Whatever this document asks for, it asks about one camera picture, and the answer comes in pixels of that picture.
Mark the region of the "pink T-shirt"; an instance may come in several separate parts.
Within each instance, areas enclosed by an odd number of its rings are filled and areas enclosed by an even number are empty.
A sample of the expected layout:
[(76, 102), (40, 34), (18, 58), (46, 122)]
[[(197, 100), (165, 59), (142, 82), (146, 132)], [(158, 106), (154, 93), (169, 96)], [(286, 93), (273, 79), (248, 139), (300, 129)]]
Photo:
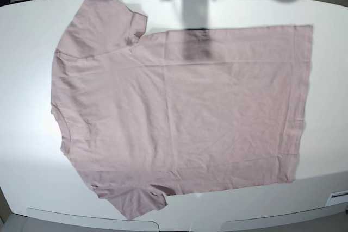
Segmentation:
[(291, 183), (313, 27), (146, 26), (84, 0), (55, 50), (52, 114), (86, 186), (132, 220), (165, 196)]

